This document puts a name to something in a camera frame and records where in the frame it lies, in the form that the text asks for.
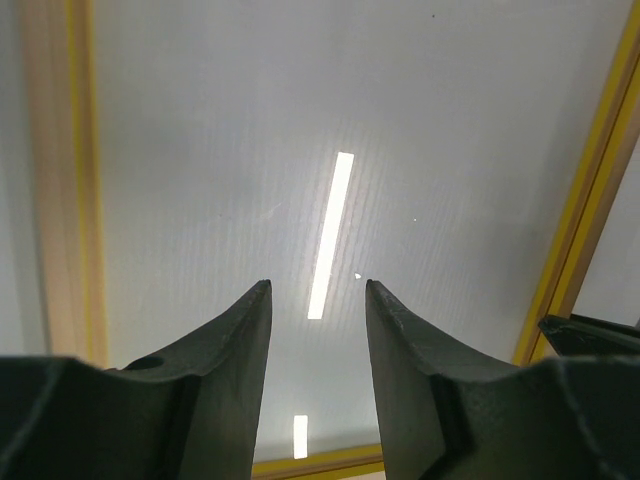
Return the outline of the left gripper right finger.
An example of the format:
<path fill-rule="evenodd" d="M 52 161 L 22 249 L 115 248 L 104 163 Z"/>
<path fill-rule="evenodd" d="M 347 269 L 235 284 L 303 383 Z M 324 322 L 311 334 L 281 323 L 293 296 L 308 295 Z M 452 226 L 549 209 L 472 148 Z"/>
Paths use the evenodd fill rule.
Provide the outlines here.
<path fill-rule="evenodd" d="M 635 479 L 639 355 L 554 355 L 517 367 L 366 285 L 390 479 Z"/>

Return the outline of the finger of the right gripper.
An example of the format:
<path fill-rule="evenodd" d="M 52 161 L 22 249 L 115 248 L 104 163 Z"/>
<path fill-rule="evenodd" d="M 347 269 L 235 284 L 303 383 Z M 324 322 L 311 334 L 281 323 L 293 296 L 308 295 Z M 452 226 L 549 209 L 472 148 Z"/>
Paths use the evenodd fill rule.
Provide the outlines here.
<path fill-rule="evenodd" d="M 538 327 L 560 356 L 638 356 L 639 330 L 635 327 L 571 314 L 547 315 Z"/>

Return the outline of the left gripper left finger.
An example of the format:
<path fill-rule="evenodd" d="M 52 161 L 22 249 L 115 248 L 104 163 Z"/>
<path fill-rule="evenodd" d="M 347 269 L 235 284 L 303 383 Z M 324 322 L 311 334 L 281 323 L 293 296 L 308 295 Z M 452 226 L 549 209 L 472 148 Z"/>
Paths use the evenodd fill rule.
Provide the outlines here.
<path fill-rule="evenodd" d="M 257 282 L 228 310 L 122 369 L 1 360 L 5 479 L 247 479 L 272 326 Z"/>

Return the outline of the yellow wooden picture frame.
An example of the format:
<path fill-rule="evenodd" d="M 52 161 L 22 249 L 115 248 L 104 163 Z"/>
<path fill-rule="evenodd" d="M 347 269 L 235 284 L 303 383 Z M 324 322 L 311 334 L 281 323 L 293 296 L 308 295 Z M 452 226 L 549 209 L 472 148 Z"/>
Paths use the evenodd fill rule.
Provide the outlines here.
<path fill-rule="evenodd" d="M 635 1 L 13 1 L 50 351 L 105 370 L 271 284 L 185 457 L 378 460 L 365 288 L 518 363 L 571 306 L 639 93 Z"/>

